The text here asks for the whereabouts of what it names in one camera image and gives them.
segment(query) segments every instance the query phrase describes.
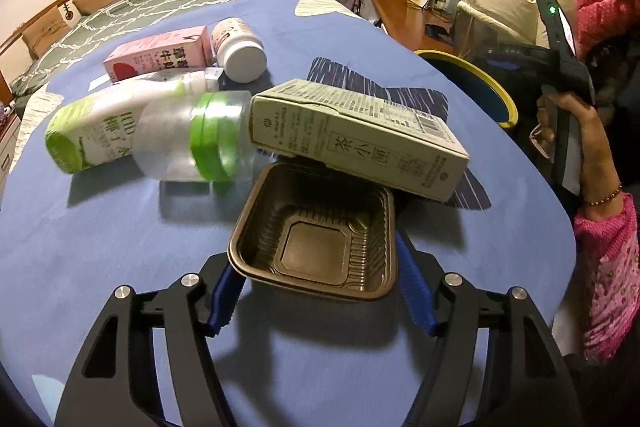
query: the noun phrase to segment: bed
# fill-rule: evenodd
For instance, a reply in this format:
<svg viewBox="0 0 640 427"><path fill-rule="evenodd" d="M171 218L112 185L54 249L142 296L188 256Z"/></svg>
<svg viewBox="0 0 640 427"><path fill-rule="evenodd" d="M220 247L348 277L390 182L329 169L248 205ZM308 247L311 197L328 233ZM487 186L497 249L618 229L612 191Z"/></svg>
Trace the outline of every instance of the bed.
<svg viewBox="0 0 640 427"><path fill-rule="evenodd" d="M71 0L57 0L21 25L1 46L0 56L13 46L24 31L52 7ZM11 83L16 111L22 117L30 96L61 70L82 60L101 44L139 31L182 12L230 0L117 0L92 15L82 17L71 31L34 60L27 71Z"/></svg>

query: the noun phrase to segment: white pill bottle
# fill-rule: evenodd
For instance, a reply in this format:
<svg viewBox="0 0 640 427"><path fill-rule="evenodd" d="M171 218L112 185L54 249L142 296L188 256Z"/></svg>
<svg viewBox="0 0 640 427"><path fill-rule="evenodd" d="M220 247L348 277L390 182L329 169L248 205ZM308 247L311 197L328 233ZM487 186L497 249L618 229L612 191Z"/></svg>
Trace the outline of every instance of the white pill bottle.
<svg viewBox="0 0 640 427"><path fill-rule="evenodd" d="M267 69L262 41L242 19L231 17L216 24L211 45L218 65L234 82L253 82Z"/></svg>

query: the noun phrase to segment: pink milk carton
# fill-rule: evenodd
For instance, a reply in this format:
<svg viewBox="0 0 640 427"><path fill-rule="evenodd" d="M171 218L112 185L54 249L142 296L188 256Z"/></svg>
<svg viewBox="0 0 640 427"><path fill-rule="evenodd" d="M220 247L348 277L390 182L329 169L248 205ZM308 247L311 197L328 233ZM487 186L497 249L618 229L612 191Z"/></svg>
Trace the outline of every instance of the pink milk carton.
<svg viewBox="0 0 640 427"><path fill-rule="evenodd" d="M104 61L111 82L170 68L207 68L213 53L206 26L154 35L118 46Z"/></svg>

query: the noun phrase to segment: brown plastic container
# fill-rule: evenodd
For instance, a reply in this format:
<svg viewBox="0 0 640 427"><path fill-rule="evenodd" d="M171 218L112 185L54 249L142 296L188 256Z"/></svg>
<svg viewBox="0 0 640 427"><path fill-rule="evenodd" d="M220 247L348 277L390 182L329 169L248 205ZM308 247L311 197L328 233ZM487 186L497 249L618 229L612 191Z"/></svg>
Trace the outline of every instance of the brown plastic container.
<svg viewBox="0 0 640 427"><path fill-rule="evenodd" d="M388 188L324 166L265 167L229 242L241 274L328 297L373 300L396 283Z"/></svg>

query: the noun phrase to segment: floral sleeve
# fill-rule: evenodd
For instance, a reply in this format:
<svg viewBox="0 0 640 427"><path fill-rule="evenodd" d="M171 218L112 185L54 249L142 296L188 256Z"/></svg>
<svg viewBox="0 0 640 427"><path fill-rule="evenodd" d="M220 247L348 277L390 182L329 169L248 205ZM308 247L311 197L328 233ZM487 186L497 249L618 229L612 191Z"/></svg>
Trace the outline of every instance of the floral sleeve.
<svg viewBox="0 0 640 427"><path fill-rule="evenodd" d="M630 194L624 209L605 221L575 218L578 250L590 274L590 323L584 356L610 359L628 333L639 308L638 220Z"/></svg>

